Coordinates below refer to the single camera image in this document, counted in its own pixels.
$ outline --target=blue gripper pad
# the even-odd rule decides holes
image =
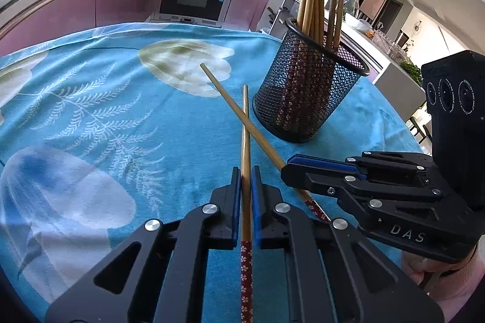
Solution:
[[[232,244],[236,247],[239,237],[239,212],[241,207],[241,170],[238,169],[236,179],[236,195],[234,196],[234,207],[232,208]]]
[[[293,156],[288,160],[288,164],[298,164],[300,166],[320,168],[329,171],[343,171],[348,174],[355,175],[361,181],[367,179],[364,174],[361,174],[358,167],[352,164],[342,163],[338,161],[319,159],[317,157],[309,156]]]
[[[261,247],[261,206],[259,196],[263,194],[261,187],[261,178],[258,176],[258,170],[251,168],[251,201],[253,203],[253,242]]]

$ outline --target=metal pin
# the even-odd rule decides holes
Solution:
[[[150,219],[145,222],[145,230],[155,231],[160,228],[160,221],[156,219]]]
[[[202,207],[202,212],[207,214],[207,215],[215,213],[215,212],[217,212],[217,205],[215,205],[215,204],[205,204]]]
[[[349,224],[345,219],[337,218],[333,221],[332,225],[337,230],[345,230]]]
[[[275,205],[275,211],[279,213],[287,213],[289,211],[289,205],[287,203],[278,203]]]
[[[370,200],[369,205],[373,208],[380,208],[380,207],[382,207],[382,201],[381,200]]]

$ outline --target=black mesh cup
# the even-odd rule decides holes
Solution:
[[[295,24],[296,19],[285,21],[288,32],[253,98],[253,110],[272,134],[298,143],[311,140],[360,76],[370,71],[344,44],[331,52]]]

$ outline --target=green plant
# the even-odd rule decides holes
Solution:
[[[421,69],[419,67],[412,63],[403,62],[401,63],[401,68],[406,71],[411,78],[413,78],[414,82],[421,86],[423,78],[421,77]]]

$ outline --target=tablecloth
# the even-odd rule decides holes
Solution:
[[[0,265],[40,320],[146,219],[181,219],[229,183],[241,124],[199,63],[241,103],[241,86],[256,93],[279,45],[258,33],[128,23],[0,59]],[[365,78],[306,144],[259,127],[283,158],[420,151]],[[254,142],[251,156],[263,182],[310,214]],[[334,199],[314,197],[331,218],[356,223]],[[397,250],[379,247],[397,262]],[[282,251],[254,251],[253,259],[255,321],[287,320]],[[239,280],[238,248],[211,251],[204,322],[239,320]]]

